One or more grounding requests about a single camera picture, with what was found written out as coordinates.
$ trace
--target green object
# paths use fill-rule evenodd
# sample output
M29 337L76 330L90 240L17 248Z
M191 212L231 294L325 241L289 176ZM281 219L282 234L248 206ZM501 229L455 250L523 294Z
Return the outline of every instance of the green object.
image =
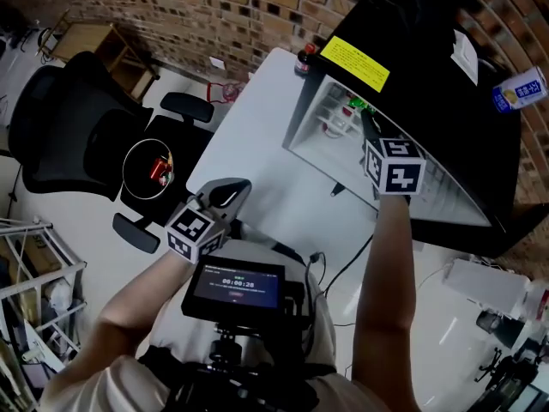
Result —
M352 98L349 101L349 106L354 106L354 107L357 107L357 108L364 108L366 106L366 103L357 96L355 98Z

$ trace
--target yellow label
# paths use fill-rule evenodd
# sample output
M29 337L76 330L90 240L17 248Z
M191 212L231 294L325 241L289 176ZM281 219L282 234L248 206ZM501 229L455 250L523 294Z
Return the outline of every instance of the yellow label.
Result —
M332 37L321 55L381 92L389 71L356 47L339 37Z

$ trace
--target white desk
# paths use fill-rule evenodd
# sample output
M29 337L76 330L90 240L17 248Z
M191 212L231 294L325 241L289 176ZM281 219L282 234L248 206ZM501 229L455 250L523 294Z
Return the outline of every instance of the white desk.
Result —
M339 269L371 235L375 211L282 147L304 80L295 55L274 49L221 123L190 175L187 189L240 177L252 192L238 218L301 254L324 251Z

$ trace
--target bottle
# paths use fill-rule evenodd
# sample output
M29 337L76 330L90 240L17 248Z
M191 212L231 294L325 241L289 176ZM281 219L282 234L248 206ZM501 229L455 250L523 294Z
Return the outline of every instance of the bottle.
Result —
M295 74L306 76L311 68L311 55L315 53L316 47L311 43L307 43L303 51L299 51L298 59L295 60Z
M521 315L529 320L549 324L549 282L542 279L530 282L522 301Z

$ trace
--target person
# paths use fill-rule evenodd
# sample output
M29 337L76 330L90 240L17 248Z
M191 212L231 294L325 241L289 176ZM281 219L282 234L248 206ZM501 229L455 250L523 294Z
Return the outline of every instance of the person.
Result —
M302 264L281 259L261 245L250 250L242 243L229 240L218 255L243 260L252 255L256 262L259 255L266 264L286 265L287 279L305 278ZM180 308L192 273L191 264L169 251L116 294L99 315L81 352L46 386L41 410L161 411L170 391L134 356L150 333L150 346L168 348L178 361L208 361L209 346L216 338L214 324L186 318ZM315 282L311 287L317 315L307 362L334 367L335 329L327 301L316 298L320 289ZM314 410L419 411L410 365L414 312L407 202L404 197L382 196L359 297L352 381L336 372L307 380L319 400ZM257 339L248 339L245 364L267 361L261 346Z

